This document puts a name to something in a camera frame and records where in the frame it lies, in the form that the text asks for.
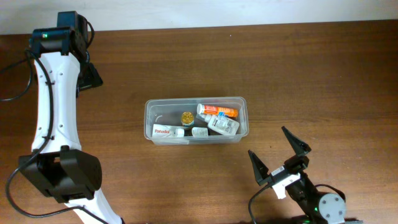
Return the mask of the dark bottle white cap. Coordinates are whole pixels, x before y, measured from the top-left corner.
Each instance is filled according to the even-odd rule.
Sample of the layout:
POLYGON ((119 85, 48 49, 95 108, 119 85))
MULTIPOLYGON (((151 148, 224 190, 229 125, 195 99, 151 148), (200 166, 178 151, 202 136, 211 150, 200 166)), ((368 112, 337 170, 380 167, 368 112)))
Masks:
POLYGON ((196 137, 196 138, 202 138, 202 137, 208 137, 208 129, 207 128, 198 128, 198 127, 193 127, 191 129, 183 129, 183 128, 177 128, 175 131, 176 137, 196 137))

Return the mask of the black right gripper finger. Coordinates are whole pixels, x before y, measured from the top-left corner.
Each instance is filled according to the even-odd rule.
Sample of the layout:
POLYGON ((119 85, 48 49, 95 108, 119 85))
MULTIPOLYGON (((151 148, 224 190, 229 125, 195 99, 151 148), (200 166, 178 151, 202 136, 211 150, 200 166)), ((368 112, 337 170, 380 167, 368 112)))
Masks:
POLYGON ((297 156, 306 156, 312 151, 307 143, 293 135, 285 126, 282 127, 282 131, 297 156))
POLYGON ((254 178, 259 186, 264 185, 267 183, 267 178, 269 176, 268 171, 269 169, 267 166, 260 160, 260 158, 257 157, 257 155, 251 151, 248 150, 249 158, 252 163, 252 168, 254 171, 254 178))

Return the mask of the white Panadol medicine box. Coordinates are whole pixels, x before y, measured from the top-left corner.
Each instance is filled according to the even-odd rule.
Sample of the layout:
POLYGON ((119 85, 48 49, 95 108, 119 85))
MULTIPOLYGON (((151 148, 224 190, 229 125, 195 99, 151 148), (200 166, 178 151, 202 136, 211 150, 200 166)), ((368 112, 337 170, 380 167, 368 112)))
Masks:
POLYGON ((153 125, 153 138, 184 137, 184 134, 184 129, 178 126, 168 126, 162 124, 153 125))

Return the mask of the orange tube white cap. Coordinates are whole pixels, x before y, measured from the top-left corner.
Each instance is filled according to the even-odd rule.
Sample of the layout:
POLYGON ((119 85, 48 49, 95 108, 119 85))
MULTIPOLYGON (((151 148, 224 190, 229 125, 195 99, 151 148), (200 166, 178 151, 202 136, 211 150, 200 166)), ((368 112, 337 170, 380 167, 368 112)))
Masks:
POLYGON ((225 116, 230 118, 236 118, 239 115, 239 111, 233 108, 225 108, 220 106, 204 105, 198 104, 197 106, 198 114, 209 114, 216 116, 225 116))

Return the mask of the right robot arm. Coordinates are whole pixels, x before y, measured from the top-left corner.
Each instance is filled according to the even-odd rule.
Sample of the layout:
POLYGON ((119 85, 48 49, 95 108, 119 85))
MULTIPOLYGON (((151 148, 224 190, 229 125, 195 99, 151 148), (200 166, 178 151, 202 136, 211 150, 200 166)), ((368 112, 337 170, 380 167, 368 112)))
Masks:
POLYGON ((255 198, 267 189, 272 189, 278 199, 289 196, 304 212, 304 216, 297 217, 297 223, 344 223, 346 214, 345 194, 325 184, 324 187, 333 192, 321 192, 320 185, 315 185, 308 178, 304 170, 309 165, 307 154, 312 150, 310 146, 293 135, 286 127, 282 130, 292 146, 295 155, 287 159, 278 169, 269 172, 268 167, 252 151, 248 151, 257 184, 262 187, 255 193, 248 203, 251 220, 256 223, 252 212, 255 198))

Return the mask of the white spray bottle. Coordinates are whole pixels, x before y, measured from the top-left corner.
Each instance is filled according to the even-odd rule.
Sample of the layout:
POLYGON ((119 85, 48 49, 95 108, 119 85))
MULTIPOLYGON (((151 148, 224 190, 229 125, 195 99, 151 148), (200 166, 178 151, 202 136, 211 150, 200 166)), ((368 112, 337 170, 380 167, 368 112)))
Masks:
POLYGON ((225 116, 197 114, 197 118, 204 121, 209 129, 225 136, 235 135, 240 125, 239 122, 225 116))

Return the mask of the small gold-lidded jar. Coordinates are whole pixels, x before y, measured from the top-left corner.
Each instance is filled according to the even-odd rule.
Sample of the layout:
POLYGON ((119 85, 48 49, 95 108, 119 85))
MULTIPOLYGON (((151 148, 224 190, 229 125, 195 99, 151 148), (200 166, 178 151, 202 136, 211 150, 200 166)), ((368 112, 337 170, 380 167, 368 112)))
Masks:
POLYGON ((195 118, 194 118, 193 113, 186 111, 186 112, 182 113, 180 120, 181 120, 182 126, 185 129, 188 129, 188 128, 193 127, 195 118))

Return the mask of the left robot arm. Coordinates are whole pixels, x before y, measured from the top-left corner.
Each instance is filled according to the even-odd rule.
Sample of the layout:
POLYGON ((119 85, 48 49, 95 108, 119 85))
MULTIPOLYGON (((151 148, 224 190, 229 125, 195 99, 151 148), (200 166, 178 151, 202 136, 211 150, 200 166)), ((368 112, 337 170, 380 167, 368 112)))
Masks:
POLYGON ((74 210, 83 223, 123 223, 102 190, 97 157, 81 149, 76 99, 102 84, 87 51, 91 24, 76 11, 59 12, 57 25, 36 29, 27 55, 38 81, 37 129, 32 153, 19 158, 21 174, 45 197, 74 210))

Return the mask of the clear plastic container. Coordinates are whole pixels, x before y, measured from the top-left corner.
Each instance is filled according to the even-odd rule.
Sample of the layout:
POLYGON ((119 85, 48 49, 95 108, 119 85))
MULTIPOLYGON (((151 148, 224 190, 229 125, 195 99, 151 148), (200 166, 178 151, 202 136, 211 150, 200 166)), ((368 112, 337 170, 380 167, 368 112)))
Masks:
POLYGON ((146 103, 144 115, 144 136, 156 145, 193 145, 193 144, 231 144, 249 134, 249 119, 246 100, 240 96, 207 97, 207 98, 174 98, 149 100, 146 103), (239 111, 235 119, 239 128, 234 136, 224 136, 214 131, 208 137, 193 137, 187 131, 184 137, 154 136, 154 125, 169 125, 181 127, 181 115, 184 112, 197 114, 197 105, 212 105, 234 108, 239 111))

